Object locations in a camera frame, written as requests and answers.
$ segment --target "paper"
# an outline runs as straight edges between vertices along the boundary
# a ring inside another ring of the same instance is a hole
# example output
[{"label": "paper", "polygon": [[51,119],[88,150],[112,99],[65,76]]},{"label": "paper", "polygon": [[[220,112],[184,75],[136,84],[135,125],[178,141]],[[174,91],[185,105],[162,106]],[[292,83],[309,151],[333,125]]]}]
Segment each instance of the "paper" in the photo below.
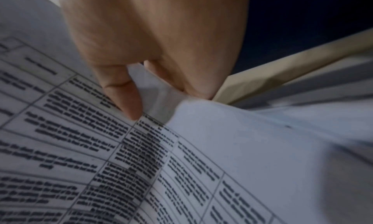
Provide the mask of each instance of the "paper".
[{"label": "paper", "polygon": [[66,36],[17,30],[0,33],[1,224],[371,222],[361,145],[188,97],[140,65],[144,114],[130,121]]}]

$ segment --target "human hand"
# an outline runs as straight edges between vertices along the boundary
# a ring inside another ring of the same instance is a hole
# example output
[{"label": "human hand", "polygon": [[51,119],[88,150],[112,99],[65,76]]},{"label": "human hand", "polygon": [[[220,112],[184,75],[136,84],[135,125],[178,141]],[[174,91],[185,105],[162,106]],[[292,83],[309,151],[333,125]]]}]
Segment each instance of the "human hand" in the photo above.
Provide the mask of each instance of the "human hand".
[{"label": "human hand", "polygon": [[59,0],[71,35],[105,94],[135,120],[142,103],[126,65],[211,99],[244,37],[248,0]]}]

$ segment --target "hand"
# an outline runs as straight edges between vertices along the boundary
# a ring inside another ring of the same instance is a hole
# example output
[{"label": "hand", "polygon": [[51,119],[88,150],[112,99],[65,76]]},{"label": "hand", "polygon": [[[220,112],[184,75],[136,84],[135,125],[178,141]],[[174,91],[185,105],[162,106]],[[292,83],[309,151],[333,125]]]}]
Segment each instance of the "hand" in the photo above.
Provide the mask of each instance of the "hand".
[{"label": "hand", "polygon": [[71,35],[105,94],[131,119],[142,103],[126,65],[211,99],[244,37],[248,0],[59,0]]}]

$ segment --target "beige edge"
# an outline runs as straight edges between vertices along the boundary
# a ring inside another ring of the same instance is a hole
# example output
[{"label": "beige edge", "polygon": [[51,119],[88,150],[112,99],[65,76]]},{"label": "beige edge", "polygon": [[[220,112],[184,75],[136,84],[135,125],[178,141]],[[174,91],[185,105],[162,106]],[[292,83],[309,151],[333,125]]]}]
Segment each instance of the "beige edge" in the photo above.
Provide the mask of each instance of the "beige edge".
[{"label": "beige edge", "polygon": [[233,104],[373,47],[373,28],[229,76],[214,101]]}]

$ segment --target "dark blue surface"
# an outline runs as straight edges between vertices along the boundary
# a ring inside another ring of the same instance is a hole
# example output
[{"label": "dark blue surface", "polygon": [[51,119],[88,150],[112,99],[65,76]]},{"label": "dark blue surface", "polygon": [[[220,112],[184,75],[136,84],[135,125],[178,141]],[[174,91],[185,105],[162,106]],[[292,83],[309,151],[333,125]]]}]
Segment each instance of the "dark blue surface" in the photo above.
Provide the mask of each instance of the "dark blue surface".
[{"label": "dark blue surface", "polygon": [[373,27],[373,0],[250,0],[232,74]]}]

